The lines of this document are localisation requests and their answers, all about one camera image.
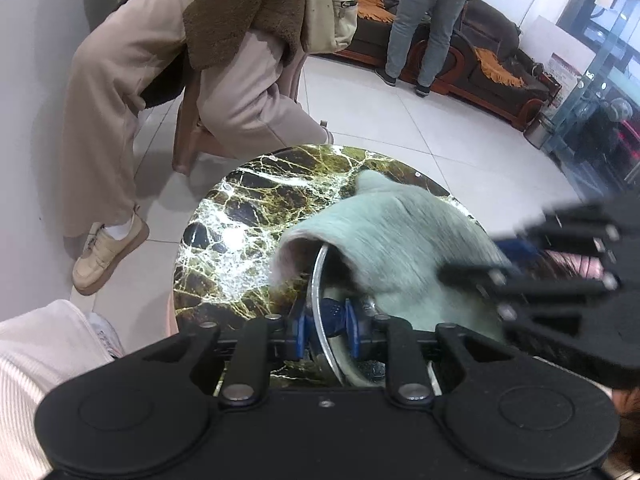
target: brown leather sofa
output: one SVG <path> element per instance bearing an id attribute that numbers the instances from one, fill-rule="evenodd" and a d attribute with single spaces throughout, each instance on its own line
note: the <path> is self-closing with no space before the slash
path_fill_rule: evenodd
<path id="1" fill-rule="evenodd" d="M 384 0 L 385 8 L 395 13 L 398 1 Z M 390 32 L 388 23 L 359 18 L 353 42 L 336 56 L 370 66 L 383 66 Z M 401 80 L 416 82 L 428 38 L 429 25 L 425 20 L 416 30 Z M 543 73 L 542 65 L 519 49 L 519 43 L 520 31 L 515 23 L 482 0 L 469 1 L 456 23 L 449 55 L 432 86 L 433 91 L 465 98 L 504 117 L 515 128 L 525 130 L 560 87 Z M 501 65 L 512 75 L 522 78 L 524 85 L 521 88 L 506 86 L 485 76 L 475 47 L 494 52 Z"/>

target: blue jeans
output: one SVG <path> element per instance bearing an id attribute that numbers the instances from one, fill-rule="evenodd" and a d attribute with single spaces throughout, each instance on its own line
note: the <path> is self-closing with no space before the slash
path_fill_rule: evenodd
<path id="1" fill-rule="evenodd" d="M 391 77 L 400 75 L 415 29 L 425 13 L 429 12 L 431 31 L 427 50 L 422 58 L 418 84 L 431 86 L 447 59 L 453 25 L 465 2 L 466 0 L 400 0 L 386 51 L 386 73 Z"/>

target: black shoe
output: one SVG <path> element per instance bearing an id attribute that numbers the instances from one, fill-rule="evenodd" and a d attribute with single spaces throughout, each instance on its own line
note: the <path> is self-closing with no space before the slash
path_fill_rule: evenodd
<path id="1" fill-rule="evenodd" d="M 384 81 L 386 84 L 388 84 L 389 86 L 396 86 L 396 78 L 391 77 L 388 73 L 386 73 L 384 68 L 377 68 L 375 69 L 375 72 L 376 74 L 378 74 L 378 77 L 382 79 L 382 81 Z"/>
<path id="2" fill-rule="evenodd" d="M 431 87 L 416 85 L 414 86 L 414 92 L 418 97 L 427 97 L 431 93 Z"/>

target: gray wall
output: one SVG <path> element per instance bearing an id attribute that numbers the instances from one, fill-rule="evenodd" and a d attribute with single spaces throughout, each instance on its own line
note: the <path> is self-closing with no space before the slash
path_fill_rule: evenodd
<path id="1" fill-rule="evenodd" d="M 58 147 L 76 47 L 118 0 L 0 0 L 0 320 L 68 298 Z"/>

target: marble tabletop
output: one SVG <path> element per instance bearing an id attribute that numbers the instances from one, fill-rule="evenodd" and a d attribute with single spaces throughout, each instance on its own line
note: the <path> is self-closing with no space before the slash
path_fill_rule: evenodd
<path id="1" fill-rule="evenodd" d="M 270 312 L 286 314 L 303 283 L 269 289 L 269 262 L 282 232 L 351 196 L 361 170 L 421 186 L 471 217 L 443 187 L 393 158 L 360 148 L 306 145 L 263 155 L 229 173 L 198 205 L 174 270 L 180 330 L 215 321 L 240 328 Z"/>

